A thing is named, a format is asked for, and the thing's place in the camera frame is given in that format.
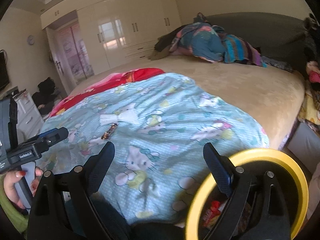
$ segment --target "drawer handle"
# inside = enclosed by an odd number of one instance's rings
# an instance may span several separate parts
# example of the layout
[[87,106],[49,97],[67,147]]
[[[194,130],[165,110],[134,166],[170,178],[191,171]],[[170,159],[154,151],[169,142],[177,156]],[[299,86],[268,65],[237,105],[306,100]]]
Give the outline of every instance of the drawer handle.
[[32,121],[33,117],[30,117],[29,121],[26,121],[26,124],[30,123]]

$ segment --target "wardrobe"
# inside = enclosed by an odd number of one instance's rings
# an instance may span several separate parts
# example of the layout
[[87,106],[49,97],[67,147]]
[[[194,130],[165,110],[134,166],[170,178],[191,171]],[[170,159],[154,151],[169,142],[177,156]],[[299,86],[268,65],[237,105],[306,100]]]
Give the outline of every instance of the wardrobe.
[[158,38],[181,26],[175,0],[68,0],[62,8],[66,1],[41,15],[42,26],[76,10],[95,75],[148,57]]

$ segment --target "gray headboard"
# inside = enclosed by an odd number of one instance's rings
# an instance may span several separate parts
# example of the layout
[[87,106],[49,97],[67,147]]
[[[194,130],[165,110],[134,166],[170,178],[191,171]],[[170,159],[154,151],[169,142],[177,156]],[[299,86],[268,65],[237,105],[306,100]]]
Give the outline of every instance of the gray headboard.
[[261,47],[261,54],[289,62],[305,75],[304,42],[286,44],[304,32],[303,21],[294,17],[262,12],[226,13],[206,16],[213,25],[223,27],[227,33]]

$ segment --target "television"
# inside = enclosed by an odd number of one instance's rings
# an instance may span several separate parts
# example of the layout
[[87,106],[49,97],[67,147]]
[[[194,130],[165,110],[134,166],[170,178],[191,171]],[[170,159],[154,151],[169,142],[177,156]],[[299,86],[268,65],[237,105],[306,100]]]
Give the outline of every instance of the television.
[[6,55],[2,50],[0,51],[0,91],[3,90],[9,83],[10,81],[6,66]]

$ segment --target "green sleeve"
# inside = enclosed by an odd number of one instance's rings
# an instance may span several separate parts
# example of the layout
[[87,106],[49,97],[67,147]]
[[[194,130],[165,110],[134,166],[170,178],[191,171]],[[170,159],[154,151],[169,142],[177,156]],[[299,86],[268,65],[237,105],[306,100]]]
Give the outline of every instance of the green sleeve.
[[0,175],[0,206],[4,210],[14,227],[22,234],[27,230],[28,216],[22,215],[11,204],[10,200],[4,193],[3,181],[4,175]]

